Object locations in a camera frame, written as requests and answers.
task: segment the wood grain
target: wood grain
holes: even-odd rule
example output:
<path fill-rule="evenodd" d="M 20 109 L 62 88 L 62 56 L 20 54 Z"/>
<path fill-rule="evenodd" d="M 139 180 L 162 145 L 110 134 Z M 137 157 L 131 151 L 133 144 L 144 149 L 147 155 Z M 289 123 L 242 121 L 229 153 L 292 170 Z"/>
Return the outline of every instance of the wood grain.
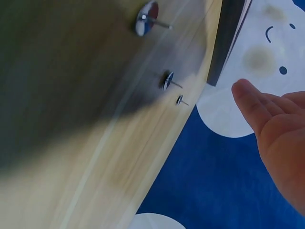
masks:
<path fill-rule="evenodd" d="M 221 0 L 0 3 L 0 222 L 10 229 L 126 228 L 205 84 Z M 159 86 L 175 71 L 183 89 Z M 187 106 L 175 106 L 184 94 Z"/>

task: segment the pushpin needle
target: pushpin needle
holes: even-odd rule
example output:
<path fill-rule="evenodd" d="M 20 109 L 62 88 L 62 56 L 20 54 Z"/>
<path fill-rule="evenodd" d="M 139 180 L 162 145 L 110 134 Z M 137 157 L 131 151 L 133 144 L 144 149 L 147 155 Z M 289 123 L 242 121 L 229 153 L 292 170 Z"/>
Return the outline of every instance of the pushpin needle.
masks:
<path fill-rule="evenodd" d="M 164 28 L 167 28 L 169 30 L 173 29 L 172 25 L 166 24 L 166 23 L 164 23 L 162 21 L 158 21 L 157 19 L 149 17 L 148 15 L 145 15 L 145 14 L 142 14 L 142 18 L 141 19 L 144 20 L 144 21 L 151 21 L 152 23 L 160 25 L 160 26 L 162 26 Z"/>

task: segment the white polka dot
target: white polka dot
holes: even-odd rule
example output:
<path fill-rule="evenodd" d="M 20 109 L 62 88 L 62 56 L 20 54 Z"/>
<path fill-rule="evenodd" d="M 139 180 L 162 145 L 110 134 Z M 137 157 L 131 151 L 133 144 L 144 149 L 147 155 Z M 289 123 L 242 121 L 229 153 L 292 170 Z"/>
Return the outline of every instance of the white polka dot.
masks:
<path fill-rule="evenodd" d="M 167 216 L 143 213 L 134 216 L 128 229 L 185 229 L 185 227 Z"/>

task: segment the black dot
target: black dot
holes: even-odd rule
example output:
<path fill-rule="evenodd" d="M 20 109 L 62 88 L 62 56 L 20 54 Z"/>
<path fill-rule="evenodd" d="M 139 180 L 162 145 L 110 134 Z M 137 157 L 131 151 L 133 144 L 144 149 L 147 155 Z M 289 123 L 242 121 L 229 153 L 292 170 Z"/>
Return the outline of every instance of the black dot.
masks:
<path fill-rule="evenodd" d="M 293 28 L 295 30 L 295 25 L 293 24 L 289 24 L 291 28 Z"/>
<path fill-rule="evenodd" d="M 282 75 L 286 75 L 287 74 L 287 69 L 285 68 L 285 67 L 280 67 L 280 73 L 282 74 Z"/>

